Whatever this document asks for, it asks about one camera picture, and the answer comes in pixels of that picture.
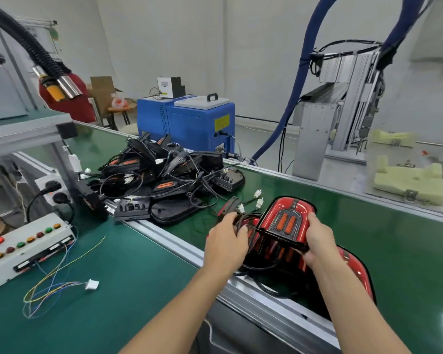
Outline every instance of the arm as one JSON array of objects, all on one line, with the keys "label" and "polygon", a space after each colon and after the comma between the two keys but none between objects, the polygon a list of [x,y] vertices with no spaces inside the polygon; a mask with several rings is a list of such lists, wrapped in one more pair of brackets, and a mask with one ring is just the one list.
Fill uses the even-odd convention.
[{"label": "arm", "polygon": [[310,250],[303,257],[315,274],[342,351],[410,354],[340,257],[331,228],[315,214],[310,214],[308,220]]},{"label": "arm", "polygon": [[185,354],[208,309],[248,252],[246,227],[233,231],[236,213],[212,228],[205,245],[204,265],[186,288],[166,305],[120,354]]}]

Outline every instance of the green conveyor belt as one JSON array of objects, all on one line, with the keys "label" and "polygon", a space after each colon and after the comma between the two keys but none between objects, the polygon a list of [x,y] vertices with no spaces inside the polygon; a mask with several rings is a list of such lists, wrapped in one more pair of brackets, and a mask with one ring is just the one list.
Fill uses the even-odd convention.
[{"label": "green conveyor belt", "polygon": [[[92,171],[125,146],[124,136],[78,128],[79,137],[68,142],[83,166]],[[28,153],[43,158],[38,150]],[[411,351],[443,353],[443,222],[284,178],[251,170],[244,173],[247,183],[238,195],[245,199],[262,189],[265,205],[280,195],[298,196],[314,203],[319,219],[331,226],[337,243],[367,266],[378,308]],[[213,215],[204,210],[166,229],[203,249],[213,222]],[[128,274],[122,270],[122,276]],[[55,311],[53,315],[64,314]]]}]

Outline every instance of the wall outlet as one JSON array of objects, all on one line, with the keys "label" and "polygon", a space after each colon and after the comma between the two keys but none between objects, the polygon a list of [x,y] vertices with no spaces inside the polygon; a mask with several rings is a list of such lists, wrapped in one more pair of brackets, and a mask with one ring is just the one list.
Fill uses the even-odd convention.
[{"label": "wall outlet", "polygon": [[46,184],[48,181],[57,181],[58,183],[61,184],[61,188],[59,190],[57,190],[56,192],[50,192],[48,194],[43,195],[44,199],[47,201],[47,203],[51,206],[56,206],[57,203],[55,203],[52,199],[52,197],[54,196],[54,194],[56,194],[57,192],[63,192],[67,195],[67,197],[69,198],[69,201],[72,202],[72,198],[71,195],[69,193],[69,190],[67,189],[64,180],[62,180],[61,176],[59,175],[59,173],[55,173],[55,174],[49,174],[46,175],[44,177],[40,177],[38,179],[36,179],[34,182],[36,183],[36,185],[38,186],[38,188],[40,190],[44,190],[44,188],[46,187]]}]

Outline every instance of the blue machine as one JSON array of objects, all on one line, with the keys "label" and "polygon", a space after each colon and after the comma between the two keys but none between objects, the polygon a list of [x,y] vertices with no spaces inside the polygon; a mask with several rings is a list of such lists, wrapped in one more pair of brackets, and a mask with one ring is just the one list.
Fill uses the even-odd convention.
[{"label": "blue machine", "polygon": [[176,99],[138,100],[138,130],[153,140],[171,134],[172,141],[191,150],[233,153],[235,104],[228,99],[184,96]]}]

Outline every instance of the control panel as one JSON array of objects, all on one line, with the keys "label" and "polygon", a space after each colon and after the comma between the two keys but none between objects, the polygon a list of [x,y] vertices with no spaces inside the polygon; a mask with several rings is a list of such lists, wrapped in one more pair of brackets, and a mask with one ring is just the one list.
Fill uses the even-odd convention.
[{"label": "control panel", "polygon": [[75,241],[66,222],[48,214],[0,237],[0,286]]}]

